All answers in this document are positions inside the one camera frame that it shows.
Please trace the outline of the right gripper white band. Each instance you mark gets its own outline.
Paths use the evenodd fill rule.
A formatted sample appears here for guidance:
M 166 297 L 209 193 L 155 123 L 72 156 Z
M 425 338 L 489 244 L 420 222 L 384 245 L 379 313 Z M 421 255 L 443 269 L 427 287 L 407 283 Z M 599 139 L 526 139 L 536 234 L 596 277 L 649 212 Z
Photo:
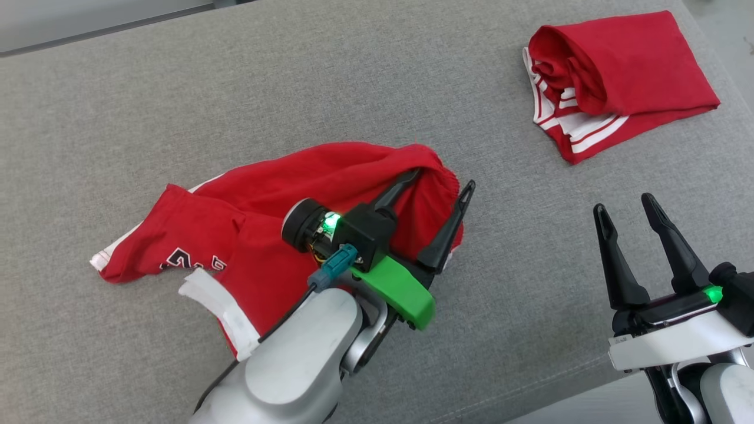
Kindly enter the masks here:
M 697 316 L 641 336 L 616 336 L 609 357 L 616 370 L 646 369 L 672 365 L 737 349 L 752 343 L 752 336 L 738 330 L 716 311 L 722 302 L 722 288 L 709 286 L 709 272 L 671 221 L 655 196 L 641 194 L 644 212 L 652 230 L 659 236 L 673 273 L 674 293 L 700 292 L 703 300 L 718 300 Z M 593 207 L 601 263 L 610 307 L 622 311 L 642 307 L 651 301 L 646 288 L 634 277 L 619 246 L 619 233 L 606 207 Z

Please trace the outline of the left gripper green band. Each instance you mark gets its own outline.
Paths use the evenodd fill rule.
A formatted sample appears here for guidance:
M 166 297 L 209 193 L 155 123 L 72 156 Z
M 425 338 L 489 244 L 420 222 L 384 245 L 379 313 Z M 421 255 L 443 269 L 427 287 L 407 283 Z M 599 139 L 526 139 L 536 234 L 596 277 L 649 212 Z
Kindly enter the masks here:
M 404 192 L 422 175 L 421 169 L 400 174 L 371 204 L 358 204 L 337 214 L 312 198 L 296 204 L 281 228 L 283 241 L 317 263 L 307 277 L 309 293 L 338 286 L 340 277 L 353 277 L 413 329 L 425 330 L 435 317 L 436 304 L 429 287 L 436 272 L 444 271 L 455 237 L 468 209 L 476 183 L 469 180 L 451 215 L 431 243 L 418 253 L 417 263 L 389 250 L 398 228 L 394 207 Z

